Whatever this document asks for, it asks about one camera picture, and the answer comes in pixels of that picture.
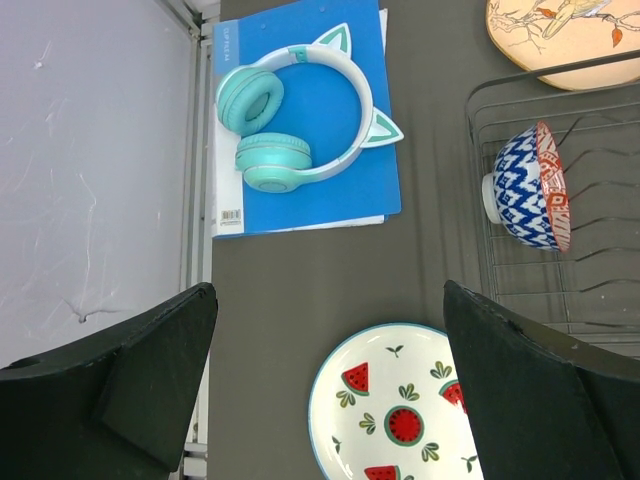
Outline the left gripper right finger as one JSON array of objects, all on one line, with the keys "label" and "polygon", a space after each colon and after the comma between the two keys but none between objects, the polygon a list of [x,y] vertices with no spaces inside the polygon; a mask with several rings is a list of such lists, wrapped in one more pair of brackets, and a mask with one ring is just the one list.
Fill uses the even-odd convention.
[{"label": "left gripper right finger", "polygon": [[452,280],[443,315],[485,478],[638,478],[638,361]]}]

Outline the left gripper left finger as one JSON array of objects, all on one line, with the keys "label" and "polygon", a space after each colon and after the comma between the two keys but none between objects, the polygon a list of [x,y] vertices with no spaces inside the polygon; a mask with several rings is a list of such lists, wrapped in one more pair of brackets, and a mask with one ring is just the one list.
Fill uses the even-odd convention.
[{"label": "left gripper left finger", "polygon": [[178,470],[218,313],[199,283],[1,370],[4,479],[166,479]]}]

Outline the orange blue patterned bowl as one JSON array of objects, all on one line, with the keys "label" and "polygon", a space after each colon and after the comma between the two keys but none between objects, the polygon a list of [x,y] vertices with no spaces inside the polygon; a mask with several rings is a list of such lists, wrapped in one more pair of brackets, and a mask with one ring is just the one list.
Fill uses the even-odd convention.
[{"label": "orange blue patterned bowl", "polygon": [[564,168],[547,123],[538,121],[512,137],[482,179],[485,213],[522,244],[566,252],[571,215]]}]

